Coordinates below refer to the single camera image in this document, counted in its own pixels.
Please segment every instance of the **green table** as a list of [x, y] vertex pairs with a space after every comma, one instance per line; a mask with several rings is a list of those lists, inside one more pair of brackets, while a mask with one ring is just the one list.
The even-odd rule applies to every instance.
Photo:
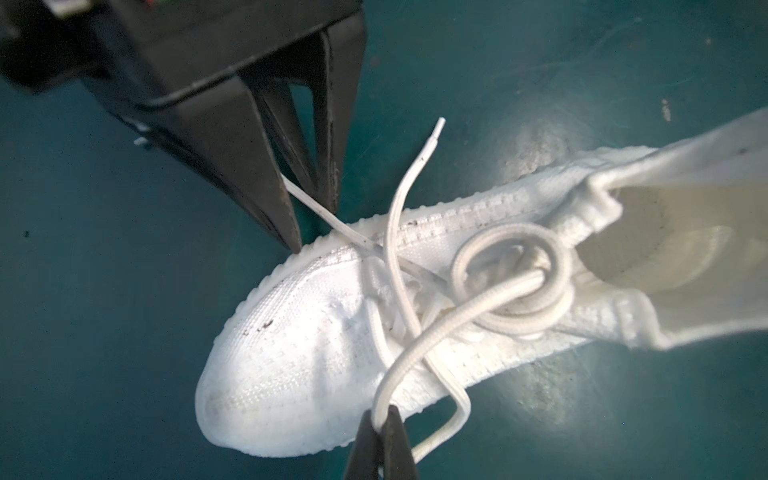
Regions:
[[[383, 213], [440, 115], [407, 206], [768, 104], [767, 3], [639, 4], [368, 0], [339, 216]], [[179, 163], [133, 147], [80, 85], [36, 98], [2, 85], [0, 105], [0, 478], [340, 478], [349, 449], [252, 458], [194, 420], [213, 337], [289, 253]], [[327, 231], [300, 220], [307, 241]], [[671, 353], [593, 343], [469, 394], [472, 417], [423, 478], [768, 475], [766, 334]], [[411, 418], [413, 439], [452, 410]]]

